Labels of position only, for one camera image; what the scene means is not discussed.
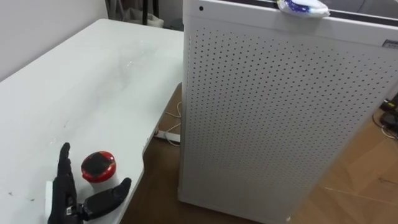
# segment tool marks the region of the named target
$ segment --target robotic hand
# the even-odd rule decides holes
[[[102,217],[123,203],[131,186],[131,179],[125,178],[118,186],[88,197],[83,204],[77,203],[69,149],[69,143],[61,148],[57,177],[52,182],[48,224],[83,224],[83,221]]]

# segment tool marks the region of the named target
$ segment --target desk leg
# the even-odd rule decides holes
[[[148,0],[142,0],[142,25],[148,24]]]
[[[159,18],[159,0],[153,0],[154,15]]]

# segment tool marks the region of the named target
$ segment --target perforated metal surface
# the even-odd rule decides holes
[[[285,222],[397,81],[392,49],[223,22],[186,38],[180,198],[260,222]]]

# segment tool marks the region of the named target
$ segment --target white cable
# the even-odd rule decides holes
[[[172,113],[169,113],[169,112],[165,112],[165,114],[168,114],[168,115],[170,115],[170,116],[173,116],[174,118],[180,118],[180,119],[181,119],[180,105],[181,105],[181,102],[177,103],[177,113],[178,113],[178,115],[175,115],[175,114],[172,114]],[[170,139],[167,137],[167,134],[168,134],[171,130],[173,130],[174,128],[176,128],[176,127],[178,127],[178,126],[180,126],[180,125],[181,125],[181,123],[179,123],[179,124],[177,124],[177,125],[171,127],[169,130],[167,130],[167,131],[164,132],[164,137],[166,138],[166,140],[167,140],[172,146],[175,146],[175,147],[180,147],[180,145],[179,145],[179,144],[174,144],[172,141],[170,141]]]
[[[397,139],[397,138],[395,138],[394,136],[391,136],[391,135],[387,134],[386,131],[384,130],[384,126],[381,127],[381,132],[383,133],[383,135],[385,135],[385,136],[388,137],[388,138]]]
[[[180,125],[181,125],[181,123],[176,124],[175,126],[171,127],[169,130],[167,130],[167,131],[164,132],[164,136],[165,136],[166,140],[167,140],[172,146],[175,146],[175,147],[180,147],[180,145],[179,145],[179,144],[174,144],[172,141],[170,141],[169,137],[167,137],[167,134],[169,133],[169,131],[173,130],[174,128],[176,128],[176,127],[178,127],[178,126],[180,126]]]

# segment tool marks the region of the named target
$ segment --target floor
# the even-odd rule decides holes
[[[177,114],[177,89],[167,108]],[[179,120],[165,115],[159,129]],[[179,148],[153,139],[145,173],[124,215],[128,223],[255,223],[177,200]],[[297,209],[289,224],[398,223],[398,143],[369,120]]]

